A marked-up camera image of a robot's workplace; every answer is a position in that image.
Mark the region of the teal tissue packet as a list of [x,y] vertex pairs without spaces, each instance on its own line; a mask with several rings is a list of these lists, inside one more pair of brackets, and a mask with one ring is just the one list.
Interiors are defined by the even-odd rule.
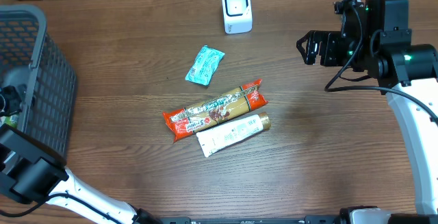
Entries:
[[225,53],[204,45],[195,57],[194,64],[185,76],[185,80],[208,86]]

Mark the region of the white cream tube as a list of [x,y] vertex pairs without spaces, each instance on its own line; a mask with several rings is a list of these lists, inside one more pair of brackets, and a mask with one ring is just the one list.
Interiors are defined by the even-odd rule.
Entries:
[[204,156],[208,158],[219,150],[270,129],[270,127],[271,122],[268,114],[262,112],[199,132],[196,137]]

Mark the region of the red spaghetti packet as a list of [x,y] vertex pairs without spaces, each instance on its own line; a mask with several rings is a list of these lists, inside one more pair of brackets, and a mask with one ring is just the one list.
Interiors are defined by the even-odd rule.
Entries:
[[268,103],[259,92],[261,79],[244,84],[217,97],[172,112],[163,112],[174,141],[217,126]]

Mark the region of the green snack carton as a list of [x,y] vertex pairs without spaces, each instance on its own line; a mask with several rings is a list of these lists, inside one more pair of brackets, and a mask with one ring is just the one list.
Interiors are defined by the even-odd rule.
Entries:
[[7,124],[13,128],[17,128],[19,122],[19,115],[13,114],[12,116],[2,116],[1,124]]

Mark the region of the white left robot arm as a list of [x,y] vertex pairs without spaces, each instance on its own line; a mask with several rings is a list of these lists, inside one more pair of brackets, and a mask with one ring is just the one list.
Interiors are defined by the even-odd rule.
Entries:
[[1,194],[18,203],[35,205],[21,213],[2,211],[18,218],[44,204],[53,204],[95,223],[159,223],[152,214],[115,200],[77,178],[64,155],[25,132],[1,124]]

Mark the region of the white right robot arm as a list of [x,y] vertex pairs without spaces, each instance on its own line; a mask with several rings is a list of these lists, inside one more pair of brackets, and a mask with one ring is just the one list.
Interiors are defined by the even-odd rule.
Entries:
[[341,0],[334,11],[342,18],[338,31],[311,30],[296,43],[307,65],[351,69],[360,77],[349,90],[375,90],[393,110],[411,164],[415,214],[393,213],[376,206],[342,208],[316,223],[437,222],[437,50],[413,45],[409,0]]

